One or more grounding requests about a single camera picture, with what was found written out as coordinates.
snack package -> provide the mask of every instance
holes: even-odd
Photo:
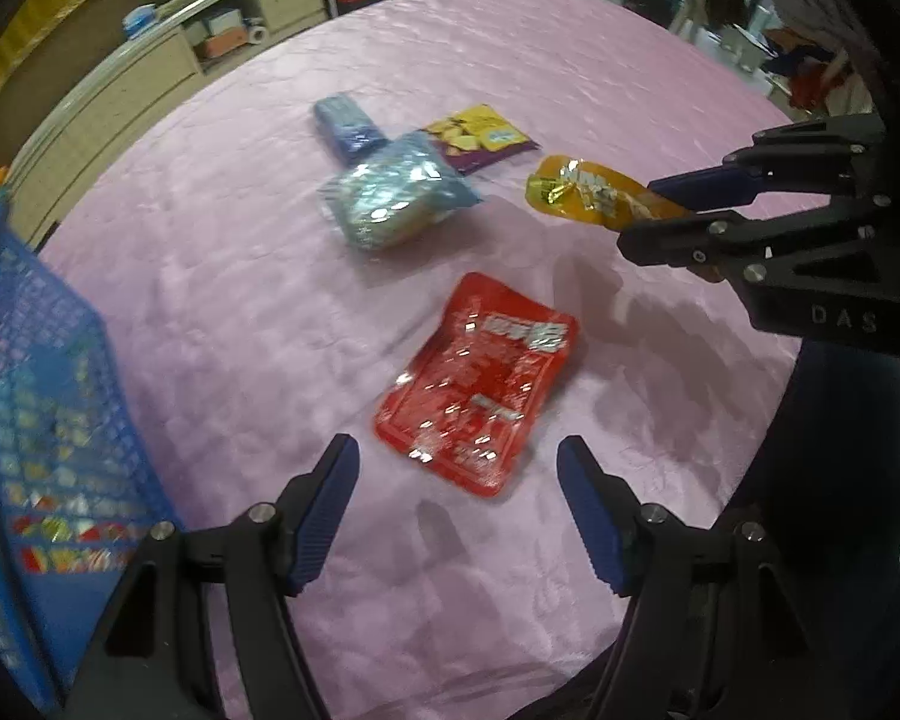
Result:
[[[348,167],[389,143],[386,135],[349,95],[330,95],[318,100],[314,103],[314,117],[322,138],[333,146]]]
[[[396,378],[376,434],[471,493],[499,493],[577,337],[568,314],[466,274]]]
[[[423,128],[444,159],[461,175],[506,157],[539,148],[490,105],[475,105]]]
[[[377,149],[320,192],[346,239],[365,250],[399,244],[453,211],[480,202],[422,132]]]
[[[641,218],[690,214],[621,172],[561,154],[545,157],[530,174],[526,198],[545,214],[618,232]]]

orange snack package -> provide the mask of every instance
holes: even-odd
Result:
[[[596,162],[548,156],[527,179],[527,202],[545,214],[619,232],[641,218],[689,215],[631,177]]]
[[[377,436],[471,493],[496,495],[577,331],[568,314],[466,274],[385,395]]]

blue gripper pad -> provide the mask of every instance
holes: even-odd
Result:
[[[658,178],[647,189],[689,211],[712,211],[749,205],[765,187],[762,178],[737,165],[717,165]]]
[[[557,447],[557,478],[597,579],[617,595],[631,594],[639,502],[629,486],[601,471],[580,436],[567,436]],[[612,511],[615,503],[619,511]]]
[[[317,488],[296,528],[293,565],[288,576],[293,594],[317,579],[323,570],[359,475],[360,447],[352,437],[343,435],[330,442],[317,467],[306,475],[316,482]]]

orange box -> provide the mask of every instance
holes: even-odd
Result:
[[[247,37],[247,28],[245,26],[234,26],[232,29],[207,38],[197,48],[201,59],[216,59],[218,56],[232,52],[232,50],[238,49],[249,42],[250,38]]]

pink tablecloth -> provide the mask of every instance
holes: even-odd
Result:
[[[130,408],[191,525],[274,498],[334,432],[357,437],[362,476],[343,528],[293,602],[331,712],[503,718],[611,642],[624,610],[560,495],[557,442],[583,435],[642,499],[707,525],[769,424],[797,343],[752,330],[725,284],[637,269],[607,231],[533,213],[522,194],[538,153],[474,176],[485,203],[417,241],[348,250],[314,195],[338,167],[310,110],[342,91],[394,136],[489,103],[540,154],[643,181],[716,164],[785,119],[693,47],[599,0],[393,0],[181,105],[46,249],[106,318]],[[370,429],[466,271],[581,322],[569,375],[490,501]],[[220,661],[239,715],[232,656]]]

